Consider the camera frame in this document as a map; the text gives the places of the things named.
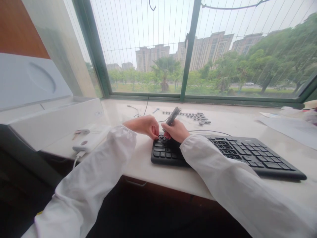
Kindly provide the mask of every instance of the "charging cable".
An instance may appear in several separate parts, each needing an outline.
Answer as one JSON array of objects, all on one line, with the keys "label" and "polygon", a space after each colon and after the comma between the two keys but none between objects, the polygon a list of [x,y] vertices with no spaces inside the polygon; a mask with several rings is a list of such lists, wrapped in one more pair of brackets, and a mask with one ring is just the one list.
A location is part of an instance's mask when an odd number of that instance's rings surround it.
[{"label": "charging cable", "polygon": [[75,159],[75,161],[74,161],[73,169],[76,167],[76,162],[77,162],[77,160],[78,160],[79,158],[83,157],[85,153],[86,153],[85,151],[80,151],[80,152],[76,155],[76,159]]}]

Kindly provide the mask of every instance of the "arm sleeve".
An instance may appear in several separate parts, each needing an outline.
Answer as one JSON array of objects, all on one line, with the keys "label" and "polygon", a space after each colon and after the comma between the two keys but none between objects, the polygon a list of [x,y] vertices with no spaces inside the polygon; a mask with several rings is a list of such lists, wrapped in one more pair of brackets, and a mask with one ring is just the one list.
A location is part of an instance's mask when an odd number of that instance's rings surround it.
[{"label": "arm sleeve", "polygon": [[123,174],[136,133],[121,125],[56,187],[52,200],[22,237],[86,237],[106,195]]},{"label": "arm sleeve", "polygon": [[252,237],[316,237],[315,214],[271,189],[248,165],[223,156],[207,138],[191,135],[180,149],[215,200]]}]

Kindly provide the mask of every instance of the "wooden wall panel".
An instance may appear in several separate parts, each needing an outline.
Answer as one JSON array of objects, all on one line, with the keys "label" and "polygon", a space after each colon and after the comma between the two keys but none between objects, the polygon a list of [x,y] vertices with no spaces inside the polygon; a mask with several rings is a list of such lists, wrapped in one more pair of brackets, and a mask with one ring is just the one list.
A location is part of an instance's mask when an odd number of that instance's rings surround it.
[{"label": "wooden wall panel", "polygon": [[0,0],[0,52],[50,59],[21,0]]}]

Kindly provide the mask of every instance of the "window frame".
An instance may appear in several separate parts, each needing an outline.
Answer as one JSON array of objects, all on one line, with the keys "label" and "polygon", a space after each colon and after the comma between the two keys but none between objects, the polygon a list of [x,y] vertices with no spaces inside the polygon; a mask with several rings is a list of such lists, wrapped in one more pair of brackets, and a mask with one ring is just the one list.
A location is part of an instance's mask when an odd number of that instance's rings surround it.
[{"label": "window frame", "polygon": [[208,95],[186,95],[187,79],[191,65],[191,57],[194,47],[194,39],[198,24],[201,0],[194,0],[192,21],[190,31],[187,35],[187,54],[184,66],[184,75],[180,94],[165,93],[125,93],[113,92],[108,76],[106,62],[102,53],[101,42],[97,31],[90,0],[73,0],[76,15],[83,32],[92,65],[101,85],[104,98],[135,99],[153,101],[178,101],[189,103],[209,103],[225,105],[248,105],[264,107],[291,106],[303,108],[306,100],[317,99],[317,71],[303,85],[303,90],[296,98],[256,98],[256,97],[232,97],[232,96],[208,96]]}]

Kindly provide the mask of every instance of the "overcast sky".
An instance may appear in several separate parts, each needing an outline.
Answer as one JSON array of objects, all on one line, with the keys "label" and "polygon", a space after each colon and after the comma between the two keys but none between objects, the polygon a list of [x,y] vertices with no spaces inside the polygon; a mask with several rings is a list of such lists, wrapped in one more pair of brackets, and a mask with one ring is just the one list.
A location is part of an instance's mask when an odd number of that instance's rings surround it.
[{"label": "overcast sky", "polygon": [[[85,61],[90,62],[72,0],[64,0]],[[90,0],[97,23],[106,64],[124,62],[136,65],[135,51],[141,46],[170,46],[176,53],[177,43],[185,40],[190,30],[194,0]],[[258,0],[202,0],[213,7],[235,8],[258,3]],[[240,10],[200,8],[196,36],[209,37],[225,31],[234,34],[233,41],[244,35],[294,27],[317,12],[316,0],[270,0]]]}]

